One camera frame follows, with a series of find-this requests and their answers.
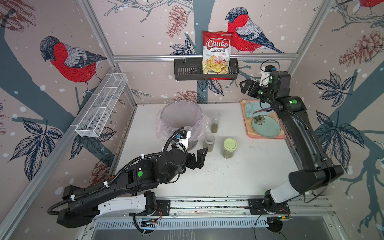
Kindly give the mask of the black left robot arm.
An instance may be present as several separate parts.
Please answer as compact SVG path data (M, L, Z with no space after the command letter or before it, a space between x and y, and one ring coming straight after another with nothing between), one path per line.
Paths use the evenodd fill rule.
M132 213L151 215L157 210L156 196L151 191L161 184L173 184L186 169L201 169L208 149L191 154L173 148L170 151L137 157L113 177L88 188L68 186L63 200L48 208L49 215L57 216L57 223L66 228L85 226L101 214L107 201L125 194L144 193L144 201L133 204Z

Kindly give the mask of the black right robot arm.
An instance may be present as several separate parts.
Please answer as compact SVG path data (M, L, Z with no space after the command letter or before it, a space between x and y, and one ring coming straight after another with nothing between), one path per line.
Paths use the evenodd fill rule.
M289 173L288 180L265 192L264 211L269 214L308 191L326 189L344 173L343 167L334 165L321 146L302 99L290 95L290 83L291 75L280 71L270 73L266 87L254 80L240 82L243 94L268 103L276 112L291 135L301 161L300 170Z

